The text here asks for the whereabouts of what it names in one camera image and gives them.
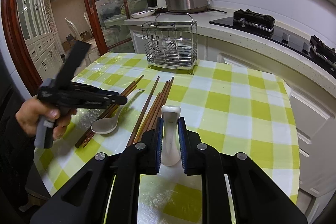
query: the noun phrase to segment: fingernail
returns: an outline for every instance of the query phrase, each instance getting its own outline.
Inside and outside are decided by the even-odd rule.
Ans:
[[[56,109],[53,109],[53,110],[51,110],[51,111],[49,112],[49,115],[50,115],[51,117],[56,117],[57,114],[58,114],[58,110],[56,110]]]

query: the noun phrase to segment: gas stove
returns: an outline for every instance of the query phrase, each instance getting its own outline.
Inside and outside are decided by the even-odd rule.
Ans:
[[[261,15],[250,10],[238,10],[233,17],[217,19],[210,24],[224,26],[263,37],[289,48],[319,65],[336,78],[336,53],[316,36],[310,41],[275,25],[270,15]]]

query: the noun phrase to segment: beige wall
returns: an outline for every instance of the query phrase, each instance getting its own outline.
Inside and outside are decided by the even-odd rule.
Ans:
[[[84,0],[54,0],[51,2],[51,8],[62,43],[67,40],[66,37],[71,33],[64,20],[66,17],[75,24],[79,33],[90,31],[90,27],[84,19],[84,13],[86,12]]]

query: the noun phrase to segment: black sleeve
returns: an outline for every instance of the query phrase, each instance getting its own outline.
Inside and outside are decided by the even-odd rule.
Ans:
[[[25,205],[25,185],[34,158],[34,139],[29,138],[15,116],[0,124],[0,187],[15,208]]]

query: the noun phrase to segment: person's arm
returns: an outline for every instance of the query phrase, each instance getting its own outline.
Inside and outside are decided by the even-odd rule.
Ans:
[[[53,138],[63,136],[70,123],[68,115],[58,119]],[[59,118],[59,110],[33,97],[24,102],[14,117],[0,125],[0,187],[16,208],[27,203],[26,180],[34,158],[34,139],[40,115],[52,120]]]

